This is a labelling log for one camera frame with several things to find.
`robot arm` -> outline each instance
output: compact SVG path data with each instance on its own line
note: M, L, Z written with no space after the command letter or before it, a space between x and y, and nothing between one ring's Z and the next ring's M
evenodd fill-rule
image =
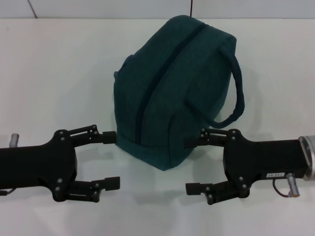
M314 178L314 136L303 136L298 140L252 142L237 129L202 129L199 138L184 140L185 148L204 145L224 147L223 166L227 181L216 184L187 183L186 192L188 195L204 193L209 205L237 197L246 198L252 184L262 179L275 181L286 178L290 192L282 196L298 197L300 194L295 178Z
M17 147L18 134L13 134L9 148L0 148L0 195L15 188L44 186L57 202L65 200L98 202L102 189L120 188L120 177L91 182L76 181L75 147L86 144L114 144L116 132L99 134L96 125L74 130L58 130L46 144Z

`bag handle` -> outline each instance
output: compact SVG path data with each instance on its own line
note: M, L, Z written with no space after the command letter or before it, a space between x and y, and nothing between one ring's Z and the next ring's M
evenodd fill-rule
M222 129L227 127L234 121L236 121L242 114L245 109L245 101L244 101L244 94L243 94L243 82L242 82L242 72L240 65L233 53L225 46L222 45L219 49L222 55L228 60L236 86L236 105L233 113L224 121L216 122L214 119L208 119L210 126L215 129Z

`zipper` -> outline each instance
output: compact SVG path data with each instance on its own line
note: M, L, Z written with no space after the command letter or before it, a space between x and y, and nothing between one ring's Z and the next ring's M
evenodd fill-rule
M136 143L141 144L141 134L142 134L142 124L143 124L143 116L144 112L146 110L146 107L150 101L150 98L163 78L164 74L167 72L168 68L171 66L172 62L176 59L176 57L179 55L179 53L204 29L206 28L206 24L199 25L190 35L188 35L182 42L180 42L172 54L168 57L166 62L163 64L163 66L159 69L157 74L153 77L151 83L149 84L142 100L139 105L139 110L136 116Z

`metal cylinder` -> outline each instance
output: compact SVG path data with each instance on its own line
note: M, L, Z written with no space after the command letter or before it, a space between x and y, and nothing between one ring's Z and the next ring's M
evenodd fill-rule
M301 142L302 150L305 155L305 159L308 164L308 169L303 177L304 180L315 179L315 136L301 136L299 137Z
M11 135L11 140L9 142L9 148L16 148L18 146L19 142L19 134L12 134Z
M299 193L299 189L296 185L296 180L295 180L294 174L289 173L286 175L286 178L287 178L287 182L288 182L289 187L290 187L290 196L293 198L299 197L300 193Z

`white wall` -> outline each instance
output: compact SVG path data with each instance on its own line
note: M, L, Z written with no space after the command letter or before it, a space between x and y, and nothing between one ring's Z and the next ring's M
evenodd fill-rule
M195 18L315 18L315 0L193 0Z
M39 18L171 18L189 15L190 0L31 0Z
M34 18L27 0L0 0L0 18Z

